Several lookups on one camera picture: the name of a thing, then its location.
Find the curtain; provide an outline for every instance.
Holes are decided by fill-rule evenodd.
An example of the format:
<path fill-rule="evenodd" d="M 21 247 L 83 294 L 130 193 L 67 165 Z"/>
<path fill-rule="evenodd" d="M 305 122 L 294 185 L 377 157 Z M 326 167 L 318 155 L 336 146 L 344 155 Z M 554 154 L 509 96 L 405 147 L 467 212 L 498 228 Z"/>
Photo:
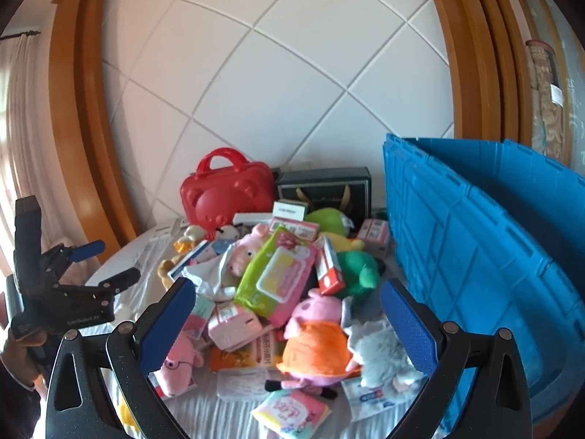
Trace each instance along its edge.
<path fill-rule="evenodd" d="M 64 235 L 47 183 L 37 131 L 34 109 L 37 39 L 36 35 L 22 35 L 0 40 L 0 248 L 11 270 L 16 199 L 36 195 L 43 212 L 43 251 Z"/>

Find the green plush toy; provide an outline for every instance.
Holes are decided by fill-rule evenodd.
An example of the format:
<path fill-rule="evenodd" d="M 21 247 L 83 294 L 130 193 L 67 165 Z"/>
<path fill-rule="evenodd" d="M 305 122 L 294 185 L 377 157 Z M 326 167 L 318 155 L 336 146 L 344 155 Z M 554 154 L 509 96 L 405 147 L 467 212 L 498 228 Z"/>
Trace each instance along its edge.
<path fill-rule="evenodd" d="M 363 300 L 378 286 L 378 264 L 367 252 L 340 252 L 337 260 L 345 280 L 345 288 L 336 294 L 339 299 L 353 296 L 354 301 Z"/>
<path fill-rule="evenodd" d="M 319 231 L 347 237 L 353 223 L 341 211 L 335 208 L 321 208 L 305 216 L 305 221 L 317 223 Z"/>

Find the screw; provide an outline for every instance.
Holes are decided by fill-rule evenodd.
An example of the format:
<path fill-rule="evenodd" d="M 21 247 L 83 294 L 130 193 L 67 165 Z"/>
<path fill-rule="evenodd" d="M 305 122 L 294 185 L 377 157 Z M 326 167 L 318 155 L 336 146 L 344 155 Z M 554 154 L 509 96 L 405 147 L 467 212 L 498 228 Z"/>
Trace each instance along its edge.
<path fill-rule="evenodd" d="M 507 328 L 500 328 L 498 333 L 504 340 L 512 339 L 512 333 Z"/>
<path fill-rule="evenodd" d="M 449 334 L 456 334 L 459 331 L 459 326 L 455 322 L 445 322 L 443 330 Z"/>
<path fill-rule="evenodd" d="M 132 322 L 122 322 L 118 325 L 118 331 L 121 334 L 129 334 L 134 329 L 134 323 Z"/>
<path fill-rule="evenodd" d="M 67 330 L 65 332 L 65 340 L 75 340 L 77 338 L 77 330 Z"/>

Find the blue plastic crate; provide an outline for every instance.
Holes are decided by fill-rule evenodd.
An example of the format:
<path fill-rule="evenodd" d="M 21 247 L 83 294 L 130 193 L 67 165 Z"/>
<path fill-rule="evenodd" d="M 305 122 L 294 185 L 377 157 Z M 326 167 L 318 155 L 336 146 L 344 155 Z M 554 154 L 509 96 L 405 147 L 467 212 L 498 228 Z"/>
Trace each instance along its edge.
<path fill-rule="evenodd" d="M 499 327 L 513 331 L 528 378 L 533 420 L 539 422 L 563 405 L 585 379 L 583 302 L 559 264 L 510 215 L 521 212 L 521 206 L 508 206 L 509 202 L 531 199 L 526 193 L 520 197 L 513 191 L 526 185 L 520 181 L 522 177 L 529 177 L 536 187 L 534 167 L 546 162 L 534 160 L 545 157 L 509 142 L 413 142 L 440 154 L 477 186 L 426 151 L 387 136 L 388 215 L 409 290 L 440 320 L 453 320 L 467 331 L 493 334 Z M 533 168 L 527 169 L 526 162 L 519 164 L 514 154 L 529 154 L 533 162 L 528 165 Z M 560 165 L 552 166 L 557 173 L 570 172 L 560 170 Z M 490 196 L 502 186 L 500 174 L 505 174 L 509 183 L 506 190 L 498 191 L 498 200 L 506 209 Z M 581 196 L 575 203 L 584 199 Z M 524 223 L 528 218 L 524 215 L 519 221 Z M 551 232 L 555 219 L 547 221 L 546 232 Z M 575 259 L 571 252 L 563 259 Z M 472 372 L 467 372 L 444 419 L 447 429 L 457 419 L 471 381 Z"/>

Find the human hand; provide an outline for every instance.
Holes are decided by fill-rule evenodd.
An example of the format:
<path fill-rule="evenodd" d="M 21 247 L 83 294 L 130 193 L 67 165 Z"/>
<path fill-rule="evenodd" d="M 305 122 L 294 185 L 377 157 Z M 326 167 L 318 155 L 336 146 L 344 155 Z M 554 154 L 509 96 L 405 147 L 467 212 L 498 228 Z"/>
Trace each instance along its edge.
<path fill-rule="evenodd" d="M 4 331 L 0 350 L 2 363 L 7 371 L 25 386 L 33 387 L 40 376 L 39 369 L 28 354 L 27 348 L 42 346 L 46 341 L 45 331 L 39 331 L 19 341 L 14 338 L 10 327 Z"/>

